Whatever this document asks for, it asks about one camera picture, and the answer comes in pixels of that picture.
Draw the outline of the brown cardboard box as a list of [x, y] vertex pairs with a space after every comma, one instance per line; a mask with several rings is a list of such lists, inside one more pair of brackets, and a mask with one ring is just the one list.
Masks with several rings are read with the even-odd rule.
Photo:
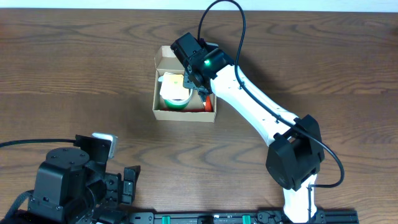
[[[169, 121], [198, 121], [198, 122], [210, 122], [213, 123], [216, 118], [217, 112], [217, 97], [214, 94], [210, 95], [211, 104], [213, 106], [213, 112], [202, 112], [202, 113], [181, 113], [171, 111], [161, 111], [161, 109], [167, 108], [164, 99], [160, 95], [161, 82], [158, 78], [165, 72], [174, 74], [182, 74], [184, 68], [174, 55], [169, 45], [163, 45], [160, 47], [154, 57], [155, 61], [155, 84], [154, 84], [154, 97], [152, 103], [152, 111], [157, 120], [169, 120]], [[189, 101], [189, 104], [184, 109], [204, 109], [200, 97], [196, 90], [193, 91], [193, 96]]]

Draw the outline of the yellow white sticky note pad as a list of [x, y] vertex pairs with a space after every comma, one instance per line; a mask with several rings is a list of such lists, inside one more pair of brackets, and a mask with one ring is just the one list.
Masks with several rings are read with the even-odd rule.
[[160, 95], [165, 100], [187, 100], [190, 90], [183, 86], [184, 75], [165, 72], [158, 78]]

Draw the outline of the white tape roll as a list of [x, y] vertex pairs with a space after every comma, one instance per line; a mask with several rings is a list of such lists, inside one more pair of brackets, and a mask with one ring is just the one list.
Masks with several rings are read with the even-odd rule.
[[187, 106], [189, 101], [193, 96], [193, 90], [189, 89], [189, 96], [185, 100], [164, 100], [166, 104], [175, 105], [175, 106]]

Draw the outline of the red box cutter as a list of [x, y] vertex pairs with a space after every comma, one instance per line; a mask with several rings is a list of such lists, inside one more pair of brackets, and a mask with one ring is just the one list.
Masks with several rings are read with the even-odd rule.
[[181, 113], [202, 113], [206, 112], [205, 109], [183, 109], [183, 110], [176, 110], [170, 108], [161, 109], [161, 111], [171, 111], [171, 112], [181, 112]]

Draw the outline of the green tape roll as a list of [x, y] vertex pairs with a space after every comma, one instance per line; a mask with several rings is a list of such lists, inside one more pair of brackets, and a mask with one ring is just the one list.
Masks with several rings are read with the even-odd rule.
[[170, 110], [183, 110], [189, 104], [188, 100], [180, 101], [180, 100], [164, 100], [165, 105]]

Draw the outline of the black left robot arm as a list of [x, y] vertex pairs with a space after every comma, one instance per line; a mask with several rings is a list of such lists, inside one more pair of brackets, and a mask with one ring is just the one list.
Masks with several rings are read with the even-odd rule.
[[108, 150], [61, 147], [47, 153], [34, 189], [20, 194], [2, 223], [129, 223], [140, 166], [106, 172]]

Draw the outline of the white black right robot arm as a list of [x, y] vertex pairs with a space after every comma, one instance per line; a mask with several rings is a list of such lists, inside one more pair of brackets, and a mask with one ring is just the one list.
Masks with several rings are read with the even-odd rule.
[[299, 118], [273, 102], [216, 44], [186, 33], [170, 48], [185, 69], [188, 87], [221, 98], [261, 135], [268, 147], [266, 168], [283, 188], [286, 217], [293, 223], [313, 221], [312, 185], [325, 158], [315, 119]]

